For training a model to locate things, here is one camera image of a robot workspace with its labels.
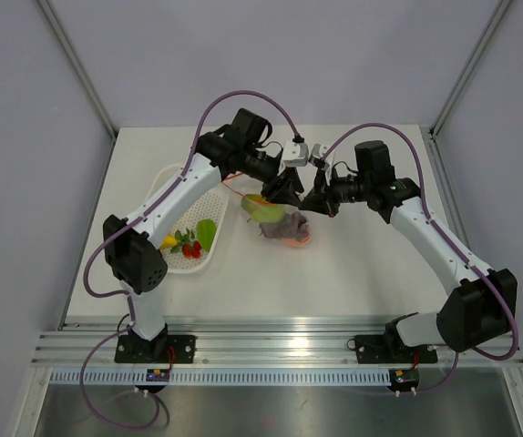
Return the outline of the orange fruit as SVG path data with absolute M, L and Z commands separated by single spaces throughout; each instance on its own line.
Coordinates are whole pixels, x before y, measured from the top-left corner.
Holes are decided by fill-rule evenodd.
M 281 242 L 290 248 L 302 248 L 311 240 L 311 237 L 312 237 L 312 234 L 308 233 L 307 235 L 305 235 L 304 237 L 301 237 L 300 239 L 297 239 L 297 238 L 281 239 Z

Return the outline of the green apple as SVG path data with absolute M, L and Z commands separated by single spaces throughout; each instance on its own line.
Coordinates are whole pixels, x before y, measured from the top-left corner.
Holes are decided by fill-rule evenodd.
M 265 208 L 258 207 L 252 214 L 251 219 L 260 223 L 277 223 L 286 215 L 286 209 L 282 205 L 267 205 Z

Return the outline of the clear zip top bag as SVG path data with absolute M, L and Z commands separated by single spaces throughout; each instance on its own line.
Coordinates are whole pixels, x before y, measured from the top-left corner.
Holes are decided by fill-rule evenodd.
M 231 193 L 247 235 L 273 245 L 301 248 L 312 236 L 310 220 L 296 207 L 271 203 L 262 196 L 262 183 L 238 173 L 221 184 Z

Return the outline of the orange green mango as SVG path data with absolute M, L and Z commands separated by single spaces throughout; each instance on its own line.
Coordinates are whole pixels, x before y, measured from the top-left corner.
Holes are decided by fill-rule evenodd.
M 241 197 L 241 208 L 248 214 L 252 214 L 258 207 L 265 208 L 267 205 L 263 197 L 257 194 L 244 194 Z

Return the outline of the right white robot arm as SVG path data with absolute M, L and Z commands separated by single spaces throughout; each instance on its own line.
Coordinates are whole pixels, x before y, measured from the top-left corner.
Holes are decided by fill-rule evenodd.
M 385 327 L 385 354 L 403 361 L 421 345 L 446 345 L 463 352 L 513 330 L 517 280 L 475 256 L 425 207 L 420 187 L 397 178 L 387 145 L 367 141 L 354 148 L 357 170 L 337 175 L 315 145 L 309 163 L 317 168 L 303 210 L 333 217 L 344 203 L 364 202 L 402 234 L 427 262 L 446 292 L 437 312 L 405 315 Z

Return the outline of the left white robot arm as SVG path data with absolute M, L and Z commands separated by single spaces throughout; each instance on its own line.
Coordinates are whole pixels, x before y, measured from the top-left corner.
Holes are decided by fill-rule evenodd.
M 296 203 L 303 188 L 286 152 L 271 157 L 261 150 L 262 134 L 271 130 L 267 119 L 239 109 L 229 124 L 197 133 L 185 164 L 146 204 L 125 218 L 111 215 L 104 221 L 105 260 L 126 296 L 128 336 L 144 361 L 159 361 L 167 350 L 168 326 L 151 300 L 169 270 L 159 248 L 181 216 L 238 172 L 262 182 L 271 199 Z

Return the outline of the purple grape bunch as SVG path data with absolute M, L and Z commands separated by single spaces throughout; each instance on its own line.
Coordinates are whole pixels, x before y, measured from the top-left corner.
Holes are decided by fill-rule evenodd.
M 309 236 L 308 219 L 300 212 L 286 213 L 278 222 L 259 224 L 261 234 L 268 239 L 294 239 L 302 241 Z

